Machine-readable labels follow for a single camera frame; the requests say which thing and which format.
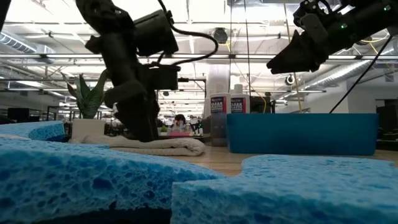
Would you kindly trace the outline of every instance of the desk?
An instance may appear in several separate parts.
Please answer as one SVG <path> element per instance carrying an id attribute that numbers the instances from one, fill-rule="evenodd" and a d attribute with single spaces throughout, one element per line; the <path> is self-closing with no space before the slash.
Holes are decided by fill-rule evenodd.
<path id="1" fill-rule="evenodd" d="M 169 156 L 174 159 L 191 162 L 193 164 L 213 169 L 228 176 L 241 173 L 241 163 L 244 159 L 258 154 L 233 154 L 225 147 L 208 147 L 200 156 Z M 382 159 L 393 161 L 398 167 L 398 152 L 377 150 L 374 156 L 348 156 L 368 159 Z"/>

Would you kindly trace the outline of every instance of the black cable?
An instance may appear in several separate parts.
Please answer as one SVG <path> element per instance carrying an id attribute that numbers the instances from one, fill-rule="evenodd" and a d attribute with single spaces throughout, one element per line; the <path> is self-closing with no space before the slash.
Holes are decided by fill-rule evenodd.
<path id="1" fill-rule="evenodd" d="M 231 93 L 231 66 L 232 66 L 232 0 L 231 1 L 231 14 L 229 15 L 229 76 L 228 76 L 228 93 Z"/>
<path id="2" fill-rule="evenodd" d="M 355 81 L 354 85 L 351 86 L 351 88 L 346 92 L 346 94 L 342 97 L 342 99 L 331 109 L 329 113 L 333 113 L 334 110 L 340 105 L 341 102 L 351 93 L 351 91 L 354 89 L 354 87 L 361 81 L 361 79 L 367 74 L 367 72 L 373 67 L 373 65 L 376 63 L 376 60 L 379 58 L 383 50 L 387 47 L 388 43 L 392 40 L 392 35 L 387 39 L 386 43 L 381 47 L 379 53 L 375 56 L 369 67 L 365 70 L 365 72 L 362 73 L 362 75 Z"/>
<path id="3" fill-rule="evenodd" d="M 168 14 L 168 13 L 167 13 L 167 9 L 166 9 L 166 7 L 164 6 L 163 1 L 162 1 L 162 0 L 157 0 L 157 1 L 159 2 L 160 6 L 162 7 L 164 13 L 167 15 L 167 14 Z M 212 36 L 207 35 L 207 34 L 202 34 L 202 33 L 199 33 L 199 32 L 192 32 L 192 31 L 180 30 L 180 29 L 176 28 L 176 27 L 172 24 L 172 21 L 170 20 L 170 17 L 169 17 L 169 16 L 167 16 L 167 20 L 168 20 L 168 22 L 169 22 L 169 24 L 170 24 L 170 27 L 171 27 L 172 30 L 174 30 L 175 32 L 177 32 L 177 33 L 179 33 L 179 34 L 183 34 L 183 35 L 192 35 L 192 36 L 195 36 L 195 37 L 204 37 L 204 38 L 206 38 L 206 39 L 209 39 L 209 40 L 213 41 L 213 42 L 214 42 L 214 45 L 215 45 L 214 50 L 213 50 L 212 52 L 210 52 L 210 53 L 204 55 L 204 56 L 197 57 L 197 58 L 191 58 L 191 59 L 181 60 L 181 61 L 178 61 L 178 62 L 173 63 L 172 65 L 180 65 L 180 64 L 182 64 L 182 63 L 196 62 L 196 61 L 198 61 L 198 60 L 202 60 L 202 59 L 209 58 L 209 57 L 211 57 L 212 55 L 214 55 L 215 53 L 217 53 L 217 51 L 218 51 L 218 43 L 217 43 L 217 40 L 214 39 Z"/>
<path id="4" fill-rule="evenodd" d="M 164 57 L 165 52 L 162 52 L 159 56 L 159 58 L 157 59 L 157 63 L 160 63 L 160 61 L 162 61 L 162 58 Z"/>
<path id="5" fill-rule="evenodd" d="M 249 28 L 248 28 L 248 14 L 246 13 L 246 0 L 243 1 L 244 14 L 246 21 L 246 40 L 248 44 L 248 69 L 249 69 L 249 96 L 251 96 L 251 79 L 250 79 L 250 49 L 249 49 Z"/>

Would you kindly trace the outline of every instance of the blue sponge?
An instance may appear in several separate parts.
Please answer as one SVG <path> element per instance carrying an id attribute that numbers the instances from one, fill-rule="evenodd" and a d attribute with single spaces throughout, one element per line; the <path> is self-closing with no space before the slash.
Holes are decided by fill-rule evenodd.
<path id="1" fill-rule="evenodd" d="M 256 156 L 243 173 L 173 184 L 172 223 L 398 223 L 398 171 L 370 159 Z"/>
<path id="2" fill-rule="evenodd" d="M 33 140 L 56 141 L 64 137 L 65 131 L 61 121 L 46 121 L 0 125 L 0 134 L 10 134 Z"/>
<path id="3" fill-rule="evenodd" d="M 225 176 L 175 159 L 0 138 L 0 223 L 38 222 L 109 208 L 170 209 L 173 182 L 217 178 Z"/>

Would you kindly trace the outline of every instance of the white towel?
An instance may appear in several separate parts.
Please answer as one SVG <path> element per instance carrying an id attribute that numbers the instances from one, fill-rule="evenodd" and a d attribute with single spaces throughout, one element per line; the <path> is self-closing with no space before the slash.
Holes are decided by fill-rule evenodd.
<path id="1" fill-rule="evenodd" d="M 69 143 L 107 144 L 113 150 L 155 156 L 199 156 L 206 149 L 201 141 L 192 138 L 140 142 L 122 136 L 85 136 L 71 139 Z"/>

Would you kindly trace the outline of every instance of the blue bin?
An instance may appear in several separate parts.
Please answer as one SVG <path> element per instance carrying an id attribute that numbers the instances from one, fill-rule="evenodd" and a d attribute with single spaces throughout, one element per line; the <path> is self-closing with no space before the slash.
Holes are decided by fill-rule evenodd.
<path id="1" fill-rule="evenodd" d="M 228 114 L 233 153 L 371 156 L 378 114 Z"/>

